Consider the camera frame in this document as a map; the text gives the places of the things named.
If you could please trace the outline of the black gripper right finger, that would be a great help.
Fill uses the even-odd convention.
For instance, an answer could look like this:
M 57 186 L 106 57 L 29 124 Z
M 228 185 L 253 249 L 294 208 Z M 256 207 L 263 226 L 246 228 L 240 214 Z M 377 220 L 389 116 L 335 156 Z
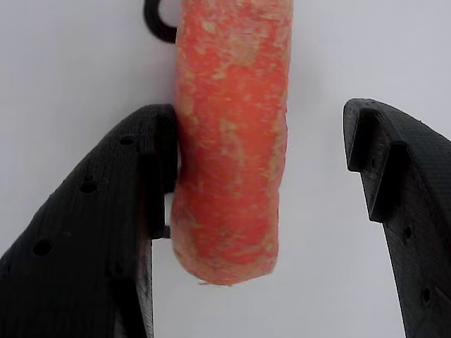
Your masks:
M 347 168 L 381 223 L 407 337 L 450 336 L 450 141 L 373 99 L 343 109 Z

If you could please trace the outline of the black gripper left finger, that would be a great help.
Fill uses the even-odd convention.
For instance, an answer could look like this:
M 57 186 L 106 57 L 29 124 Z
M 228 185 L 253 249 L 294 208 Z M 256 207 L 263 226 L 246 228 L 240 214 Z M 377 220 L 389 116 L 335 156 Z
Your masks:
M 115 126 L 1 257 L 2 337 L 152 337 L 152 242 L 178 145 L 169 104 Z

